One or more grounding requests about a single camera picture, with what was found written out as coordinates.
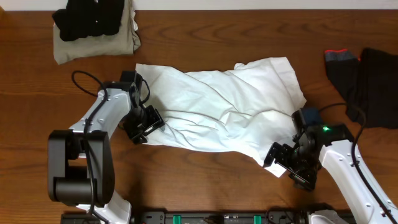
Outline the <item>white t-shirt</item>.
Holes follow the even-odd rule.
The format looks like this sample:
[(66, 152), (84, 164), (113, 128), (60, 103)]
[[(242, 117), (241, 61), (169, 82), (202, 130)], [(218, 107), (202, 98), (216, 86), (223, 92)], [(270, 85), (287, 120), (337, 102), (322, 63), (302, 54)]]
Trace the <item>white t-shirt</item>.
[(306, 99), (285, 57), (237, 63), (232, 70), (181, 72), (139, 64), (143, 94), (165, 121), (150, 145), (200, 152), (239, 152), (259, 165), (275, 142), (295, 134), (292, 113)]

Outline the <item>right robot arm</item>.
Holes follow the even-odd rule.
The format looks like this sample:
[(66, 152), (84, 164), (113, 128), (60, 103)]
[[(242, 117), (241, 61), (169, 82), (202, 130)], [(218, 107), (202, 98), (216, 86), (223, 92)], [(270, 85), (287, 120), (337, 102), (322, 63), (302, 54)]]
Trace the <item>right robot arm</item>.
[(313, 191), (324, 168), (343, 194), (356, 223), (397, 223), (397, 207), (374, 178), (357, 143), (343, 125), (302, 127), (294, 146), (274, 142), (264, 167), (278, 164), (301, 189)]

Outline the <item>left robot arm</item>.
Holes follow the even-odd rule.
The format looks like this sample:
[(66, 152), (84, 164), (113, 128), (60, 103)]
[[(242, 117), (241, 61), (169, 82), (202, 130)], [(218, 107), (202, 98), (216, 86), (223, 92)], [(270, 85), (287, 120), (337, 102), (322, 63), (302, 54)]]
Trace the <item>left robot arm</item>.
[(48, 138), (48, 193), (54, 202), (79, 208), (66, 212), (61, 223), (133, 223), (131, 204), (115, 191), (110, 139), (118, 127), (134, 144), (164, 127), (149, 97), (141, 98), (148, 83), (136, 71), (123, 71), (117, 82), (99, 82), (96, 101), (66, 130)]

